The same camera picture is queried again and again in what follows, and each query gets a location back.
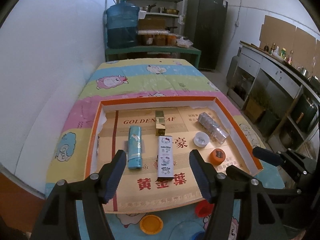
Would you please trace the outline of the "orange cap with label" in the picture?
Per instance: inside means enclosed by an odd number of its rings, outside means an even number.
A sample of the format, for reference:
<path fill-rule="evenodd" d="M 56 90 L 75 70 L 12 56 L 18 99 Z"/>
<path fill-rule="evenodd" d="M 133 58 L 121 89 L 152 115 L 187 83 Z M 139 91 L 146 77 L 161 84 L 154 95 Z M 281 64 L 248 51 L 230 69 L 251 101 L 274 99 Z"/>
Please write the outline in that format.
<path fill-rule="evenodd" d="M 215 166 L 222 164 L 225 161 L 225 159 L 226 159 L 226 154 L 220 148 L 214 149 L 209 156 L 210 163 Z"/>

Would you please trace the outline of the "teal patterned box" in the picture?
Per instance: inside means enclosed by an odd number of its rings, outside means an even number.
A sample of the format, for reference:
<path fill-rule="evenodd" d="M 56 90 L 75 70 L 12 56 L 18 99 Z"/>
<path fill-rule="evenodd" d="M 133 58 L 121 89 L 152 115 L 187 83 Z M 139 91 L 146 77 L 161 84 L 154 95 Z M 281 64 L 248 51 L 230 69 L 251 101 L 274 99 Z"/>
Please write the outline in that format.
<path fill-rule="evenodd" d="M 128 162 L 129 169 L 142 168 L 142 129 L 140 126 L 131 126 L 129 129 Z"/>

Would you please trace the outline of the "white bottle cap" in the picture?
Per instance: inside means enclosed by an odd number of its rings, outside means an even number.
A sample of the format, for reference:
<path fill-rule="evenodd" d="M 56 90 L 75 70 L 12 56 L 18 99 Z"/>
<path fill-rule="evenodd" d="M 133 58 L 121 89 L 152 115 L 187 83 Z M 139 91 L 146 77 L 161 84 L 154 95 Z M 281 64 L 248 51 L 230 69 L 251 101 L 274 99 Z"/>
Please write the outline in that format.
<path fill-rule="evenodd" d="M 204 132 L 197 132 L 193 138 L 193 142 L 197 147 L 204 148 L 210 142 L 210 138 Z"/>

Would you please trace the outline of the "red bottle cap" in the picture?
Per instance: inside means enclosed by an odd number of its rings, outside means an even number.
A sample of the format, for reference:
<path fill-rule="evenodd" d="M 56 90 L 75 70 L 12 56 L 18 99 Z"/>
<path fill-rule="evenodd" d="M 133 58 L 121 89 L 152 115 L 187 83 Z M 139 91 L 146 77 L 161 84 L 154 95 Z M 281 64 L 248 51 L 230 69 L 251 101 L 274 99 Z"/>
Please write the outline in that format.
<path fill-rule="evenodd" d="M 195 207 L 195 215 L 197 217 L 207 217 L 212 214 L 214 204 L 210 204 L 207 200 L 200 201 Z"/>

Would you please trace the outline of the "white Hello Kitty box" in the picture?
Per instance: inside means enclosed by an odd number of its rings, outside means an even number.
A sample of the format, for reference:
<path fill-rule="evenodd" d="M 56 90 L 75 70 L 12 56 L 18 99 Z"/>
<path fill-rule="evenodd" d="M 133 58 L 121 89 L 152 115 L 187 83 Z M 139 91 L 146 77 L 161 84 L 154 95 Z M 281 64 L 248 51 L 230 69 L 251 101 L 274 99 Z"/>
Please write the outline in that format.
<path fill-rule="evenodd" d="M 158 137 L 157 181 L 174 178 L 172 136 Z"/>

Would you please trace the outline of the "gold perfume box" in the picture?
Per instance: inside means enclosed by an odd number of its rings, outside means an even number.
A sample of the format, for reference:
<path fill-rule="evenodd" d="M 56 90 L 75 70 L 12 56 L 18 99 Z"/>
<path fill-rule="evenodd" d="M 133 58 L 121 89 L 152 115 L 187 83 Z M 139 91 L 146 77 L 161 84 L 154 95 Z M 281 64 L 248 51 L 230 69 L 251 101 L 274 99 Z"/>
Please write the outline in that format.
<path fill-rule="evenodd" d="M 165 116 L 164 112 L 160 110 L 155 111 L 156 135 L 165 135 Z"/>

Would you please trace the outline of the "plain orange bottle cap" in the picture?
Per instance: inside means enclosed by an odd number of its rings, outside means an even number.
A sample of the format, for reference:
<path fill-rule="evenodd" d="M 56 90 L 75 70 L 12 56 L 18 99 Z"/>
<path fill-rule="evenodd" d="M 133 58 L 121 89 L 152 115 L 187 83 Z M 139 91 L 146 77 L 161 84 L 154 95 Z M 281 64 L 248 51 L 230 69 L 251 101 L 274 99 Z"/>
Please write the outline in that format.
<path fill-rule="evenodd" d="M 147 235 L 156 235 L 163 229 L 163 220 L 156 215 L 146 215 L 139 223 L 140 230 Z"/>

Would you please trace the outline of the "orange rimmed cardboard tray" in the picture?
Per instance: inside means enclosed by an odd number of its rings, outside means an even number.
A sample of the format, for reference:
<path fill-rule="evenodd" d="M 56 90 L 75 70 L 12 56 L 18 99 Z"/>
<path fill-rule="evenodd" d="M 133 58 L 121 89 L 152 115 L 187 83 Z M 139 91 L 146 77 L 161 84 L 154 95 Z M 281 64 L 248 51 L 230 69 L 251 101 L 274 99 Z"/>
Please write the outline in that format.
<path fill-rule="evenodd" d="M 215 96 L 118 99 L 99 102 L 87 151 L 86 174 L 110 163 L 136 142 L 140 168 L 125 168 L 106 213 L 147 213 L 199 202 L 189 165 L 198 150 L 223 173 L 234 165 L 254 176 L 262 170 L 252 146 Z"/>

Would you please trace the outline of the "white kitchen counter cabinet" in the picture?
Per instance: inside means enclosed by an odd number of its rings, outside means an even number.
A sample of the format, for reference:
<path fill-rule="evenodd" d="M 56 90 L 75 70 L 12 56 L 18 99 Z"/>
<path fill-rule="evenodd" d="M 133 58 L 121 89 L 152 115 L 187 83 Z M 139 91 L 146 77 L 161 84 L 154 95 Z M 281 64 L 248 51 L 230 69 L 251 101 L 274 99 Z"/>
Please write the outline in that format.
<path fill-rule="evenodd" d="M 319 94 L 291 66 L 258 47 L 240 43 L 229 69 L 228 96 L 255 124 L 272 150 L 319 150 Z"/>

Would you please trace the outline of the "colourful cartoon quilt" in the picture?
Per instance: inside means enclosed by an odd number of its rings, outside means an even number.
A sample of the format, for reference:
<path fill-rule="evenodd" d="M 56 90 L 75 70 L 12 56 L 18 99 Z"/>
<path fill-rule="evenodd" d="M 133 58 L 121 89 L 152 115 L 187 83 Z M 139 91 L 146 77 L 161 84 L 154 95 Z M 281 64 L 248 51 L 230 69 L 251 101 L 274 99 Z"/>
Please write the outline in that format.
<path fill-rule="evenodd" d="M 201 72 L 183 59 L 136 59 L 101 64 L 74 104 L 57 143 L 46 194 L 58 180 L 81 181 L 126 150 L 129 129 L 142 130 L 142 167 L 124 170 L 115 196 L 103 206 L 116 239 L 196 239 L 208 216 L 195 213 L 202 195 L 189 165 L 200 113 L 228 133 L 200 149 L 205 161 L 222 149 L 226 159 L 264 187 L 284 188 L 278 169 L 252 156 L 263 142 L 240 111 Z"/>

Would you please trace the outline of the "green low bench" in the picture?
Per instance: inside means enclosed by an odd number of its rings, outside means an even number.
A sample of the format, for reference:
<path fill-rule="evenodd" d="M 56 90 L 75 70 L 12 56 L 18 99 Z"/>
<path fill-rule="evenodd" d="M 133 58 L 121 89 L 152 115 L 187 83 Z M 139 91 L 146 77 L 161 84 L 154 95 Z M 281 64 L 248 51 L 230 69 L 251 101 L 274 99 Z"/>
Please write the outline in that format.
<path fill-rule="evenodd" d="M 163 53 L 180 53 L 180 54 L 189 54 L 194 55 L 195 60 L 193 66 L 195 68 L 199 67 L 201 51 L 189 47 L 189 48 L 182 48 L 177 46 L 135 46 L 130 48 L 120 48 L 120 49 L 112 49 L 107 48 L 105 49 L 105 60 L 109 61 L 110 55 L 119 55 L 119 54 L 129 54 L 129 53 L 156 53 L 156 54 L 163 54 Z"/>

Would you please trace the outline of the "blue water jug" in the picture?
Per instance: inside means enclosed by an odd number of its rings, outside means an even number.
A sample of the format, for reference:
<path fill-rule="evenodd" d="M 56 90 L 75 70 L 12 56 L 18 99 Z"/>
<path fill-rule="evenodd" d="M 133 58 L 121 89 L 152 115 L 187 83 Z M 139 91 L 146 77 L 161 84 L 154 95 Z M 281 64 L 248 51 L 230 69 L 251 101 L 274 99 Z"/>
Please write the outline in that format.
<path fill-rule="evenodd" d="M 129 48 L 137 45 L 139 7 L 127 0 L 109 7 L 107 16 L 107 46 L 112 49 Z"/>

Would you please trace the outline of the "brown cardboard box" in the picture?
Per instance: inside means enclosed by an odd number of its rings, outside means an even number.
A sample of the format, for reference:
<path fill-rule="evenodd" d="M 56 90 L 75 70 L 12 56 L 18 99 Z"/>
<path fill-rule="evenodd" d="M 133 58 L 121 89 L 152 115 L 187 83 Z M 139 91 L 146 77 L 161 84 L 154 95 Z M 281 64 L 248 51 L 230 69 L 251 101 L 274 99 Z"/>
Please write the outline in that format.
<path fill-rule="evenodd" d="M 165 19 L 162 18 L 144 18 L 138 22 L 138 30 L 164 30 L 165 26 Z"/>

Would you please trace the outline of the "dark green refrigerator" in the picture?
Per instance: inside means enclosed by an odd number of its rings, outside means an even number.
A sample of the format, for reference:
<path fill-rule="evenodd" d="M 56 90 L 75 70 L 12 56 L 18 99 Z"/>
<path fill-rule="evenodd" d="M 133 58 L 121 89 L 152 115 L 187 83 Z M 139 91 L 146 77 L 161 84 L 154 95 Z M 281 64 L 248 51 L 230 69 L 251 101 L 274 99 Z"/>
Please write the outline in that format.
<path fill-rule="evenodd" d="M 201 51 L 199 69 L 214 70 L 225 31 L 228 2 L 188 0 L 184 35 Z"/>

